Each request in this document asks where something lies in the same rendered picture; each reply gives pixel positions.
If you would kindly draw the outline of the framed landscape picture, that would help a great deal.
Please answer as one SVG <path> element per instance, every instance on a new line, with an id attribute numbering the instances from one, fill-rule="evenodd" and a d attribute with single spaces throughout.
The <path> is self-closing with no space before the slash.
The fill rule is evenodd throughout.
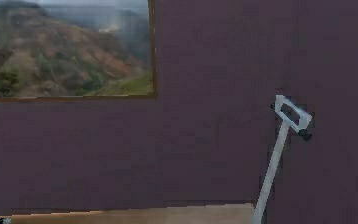
<path id="1" fill-rule="evenodd" d="M 152 96 L 148 7 L 0 0 L 0 102 Z"/>

